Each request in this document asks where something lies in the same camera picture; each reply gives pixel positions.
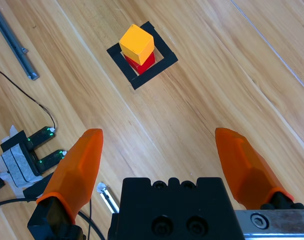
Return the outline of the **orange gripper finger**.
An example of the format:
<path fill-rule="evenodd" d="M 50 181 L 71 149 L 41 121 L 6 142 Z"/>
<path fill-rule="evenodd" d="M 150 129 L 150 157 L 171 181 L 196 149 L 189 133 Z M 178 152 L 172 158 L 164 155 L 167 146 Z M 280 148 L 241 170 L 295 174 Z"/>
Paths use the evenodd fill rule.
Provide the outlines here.
<path fill-rule="evenodd" d="M 36 240 L 84 240 L 75 218 L 92 196 L 103 148 L 103 131 L 88 129 L 57 165 L 27 228 Z"/>
<path fill-rule="evenodd" d="M 223 173 L 238 203 L 248 210 L 304 210 L 244 136 L 219 127 L 215 139 Z"/>

